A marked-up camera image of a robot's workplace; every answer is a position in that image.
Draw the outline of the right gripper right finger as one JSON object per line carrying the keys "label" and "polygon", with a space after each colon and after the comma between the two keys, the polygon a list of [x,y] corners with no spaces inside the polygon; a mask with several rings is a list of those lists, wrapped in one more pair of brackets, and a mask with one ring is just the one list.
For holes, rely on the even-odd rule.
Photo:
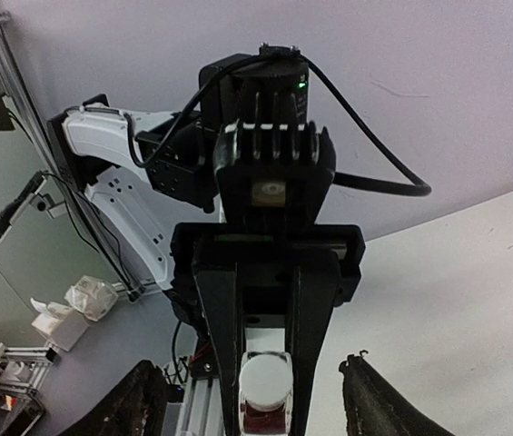
{"label": "right gripper right finger", "polygon": [[340,364],[349,435],[436,436],[450,432],[407,401],[364,358],[351,354]]}

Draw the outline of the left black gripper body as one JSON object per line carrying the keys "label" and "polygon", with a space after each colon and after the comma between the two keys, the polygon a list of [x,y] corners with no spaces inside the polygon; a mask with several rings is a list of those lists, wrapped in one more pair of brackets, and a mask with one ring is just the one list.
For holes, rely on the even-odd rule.
{"label": "left black gripper body", "polygon": [[338,281],[330,292],[340,307],[351,301],[361,278],[365,241],[357,225],[315,225],[306,233],[272,236],[233,232],[225,224],[180,223],[171,242],[174,260],[169,300],[179,318],[202,318],[196,273],[203,267],[235,266],[242,275],[244,312],[250,316],[281,317],[288,309],[291,269],[313,250],[334,255]]}

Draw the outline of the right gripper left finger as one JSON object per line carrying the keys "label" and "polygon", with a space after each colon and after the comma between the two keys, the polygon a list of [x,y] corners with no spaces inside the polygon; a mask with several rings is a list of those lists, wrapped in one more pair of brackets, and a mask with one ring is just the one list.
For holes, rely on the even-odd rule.
{"label": "right gripper left finger", "polygon": [[138,362],[85,416],[70,435],[161,435],[167,382],[151,361]]}

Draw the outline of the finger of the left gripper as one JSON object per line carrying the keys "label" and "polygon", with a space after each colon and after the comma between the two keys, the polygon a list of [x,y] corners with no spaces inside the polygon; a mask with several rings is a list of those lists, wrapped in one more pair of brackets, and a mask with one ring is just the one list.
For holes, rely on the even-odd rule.
{"label": "finger of the left gripper", "polygon": [[245,348],[239,269],[244,255],[198,261],[192,268],[220,374],[222,417],[227,435],[238,435],[239,372]]}
{"label": "finger of the left gripper", "polygon": [[285,333],[293,373],[291,435],[306,432],[316,365],[339,285],[340,267],[334,253],[310,253],[291,271]]}

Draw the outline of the white nail polish cap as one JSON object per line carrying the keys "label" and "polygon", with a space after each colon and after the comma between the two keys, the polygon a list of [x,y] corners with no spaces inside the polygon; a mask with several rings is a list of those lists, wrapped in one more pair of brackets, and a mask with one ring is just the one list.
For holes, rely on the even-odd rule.
{"label": "white nail polish cap", "polygon": [[287,352],[246,352],[239,376],[241,398],[257,411],[281,407],[292,393],[294,376]]}

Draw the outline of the red nail polish bottle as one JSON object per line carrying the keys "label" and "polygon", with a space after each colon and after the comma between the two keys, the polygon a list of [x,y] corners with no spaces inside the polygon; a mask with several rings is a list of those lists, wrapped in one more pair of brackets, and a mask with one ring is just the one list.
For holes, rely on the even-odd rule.
{"label": "red nail polish bottle", "polygon": [[253,406],[246,396],[241,394],[239,404],[241,435],[289,435],[292,409],[292,394],[268,409]]}

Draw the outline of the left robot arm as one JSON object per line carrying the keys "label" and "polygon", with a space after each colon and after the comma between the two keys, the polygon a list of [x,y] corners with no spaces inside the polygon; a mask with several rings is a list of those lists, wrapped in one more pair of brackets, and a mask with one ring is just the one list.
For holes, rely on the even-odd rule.
{"label": "left robot arm", "polygon": [[321,224],[341,180],[307,117],[318,68],[263,45],[204,66],[178,112],[99,94],[48,123],[70,190],[101,213],[207,346],[228,435],[302,435],[334,310],[360,282],[354,224]]}

